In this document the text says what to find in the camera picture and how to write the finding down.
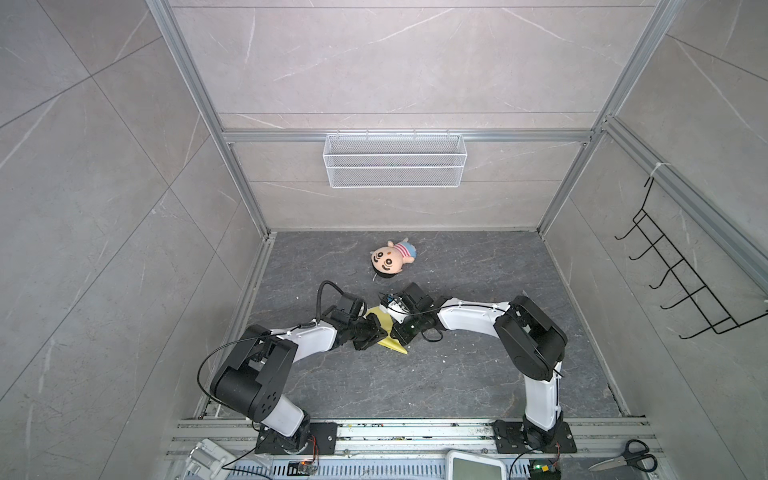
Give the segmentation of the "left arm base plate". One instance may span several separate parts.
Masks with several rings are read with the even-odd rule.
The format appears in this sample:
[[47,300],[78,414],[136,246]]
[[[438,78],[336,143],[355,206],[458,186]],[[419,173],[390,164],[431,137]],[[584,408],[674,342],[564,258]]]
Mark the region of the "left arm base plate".
[[257,453],[275,455],[332,455],[335,452],[339,425],[334,422],[302,424],[292,436],[284,436],[264,427],[258,434]]

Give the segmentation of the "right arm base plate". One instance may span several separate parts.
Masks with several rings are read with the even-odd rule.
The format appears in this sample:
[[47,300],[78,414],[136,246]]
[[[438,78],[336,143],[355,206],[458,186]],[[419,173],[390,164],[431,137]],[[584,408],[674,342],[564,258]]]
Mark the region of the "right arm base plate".
[[527,419],[495,420],[491,427],[499,454],[518,454],[528,450],[547,454],[577,452],[570,426],[562,418],[550,430],[543,430]]

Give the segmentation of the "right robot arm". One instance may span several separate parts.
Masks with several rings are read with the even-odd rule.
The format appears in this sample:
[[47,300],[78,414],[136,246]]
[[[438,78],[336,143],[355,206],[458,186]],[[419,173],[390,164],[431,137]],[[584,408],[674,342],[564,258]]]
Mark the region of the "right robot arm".
[[470,331],[498,339],[525,378],[525,443],[537,450],[555,443],[563,425],[560,370],[568,338],[530,298],[518,295],[501,303],[435,300],[411,283],[399,293],[382,294],[380,305],[393,319],[391,336],[401,346],[429,329]]

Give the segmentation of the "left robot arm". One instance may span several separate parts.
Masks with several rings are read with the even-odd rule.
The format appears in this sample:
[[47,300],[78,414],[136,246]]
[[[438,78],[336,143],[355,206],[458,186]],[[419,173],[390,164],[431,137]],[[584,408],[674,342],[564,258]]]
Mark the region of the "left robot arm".
[[247,327],[231,344],[206,393],[222,406],[303,445],[309,436],[310,415],[284,395],[294,363],[347,342],[358,351],[365,350],[387,335],[362,299],[344,294],[338,304],[307,323],[284,330],[259,324]]

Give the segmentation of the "yellow square paper sheet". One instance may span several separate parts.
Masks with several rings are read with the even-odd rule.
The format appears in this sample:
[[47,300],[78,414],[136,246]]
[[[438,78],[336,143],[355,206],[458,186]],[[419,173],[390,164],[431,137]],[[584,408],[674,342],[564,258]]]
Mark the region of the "yellow square paper sheet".
[[384,339],[380,340],[378,344],[383,347],[389,348],[393,351],[407,355],[408,354],[407,349],[403,347],[399,343],[399,341],[393,338],[391,335],[392,327],[393,327],[393,319],[390,316],[390,314],[381,306],[370,308],[367,311],[367,314],[371,314],[371,313],[373,313],[378,318],[381,328],[384,329],[387,333],[387,336]]

